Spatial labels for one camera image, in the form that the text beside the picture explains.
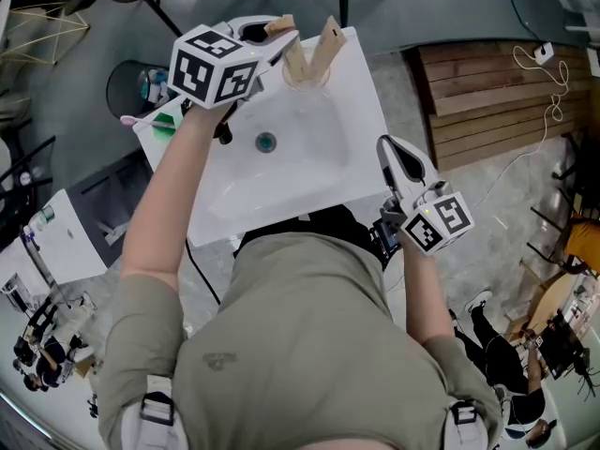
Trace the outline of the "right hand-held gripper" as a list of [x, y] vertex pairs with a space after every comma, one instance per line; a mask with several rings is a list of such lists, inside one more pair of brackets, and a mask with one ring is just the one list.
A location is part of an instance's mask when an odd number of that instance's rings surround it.
[[[378, 220], [378, 237], [389, 256], [401, 247], [401, 235], [432, 255], [474, 227], [462, 194], [439, 181], [432, 161], [419, 148], [382, 135], [376, 151], [383, 179], [394, 194], [384, 202]], [[409, 202], [407, 196], [418, 197]]]

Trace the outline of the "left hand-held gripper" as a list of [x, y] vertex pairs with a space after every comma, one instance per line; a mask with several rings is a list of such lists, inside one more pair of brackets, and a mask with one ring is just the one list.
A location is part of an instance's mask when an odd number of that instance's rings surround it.
[[260, 93], [260, 73], [299, 37], [297, 30], [268, 35], [264, 27], [277, 19], [244, 16], [186, 32], [172, 47], [169, 89], [205, 109]]

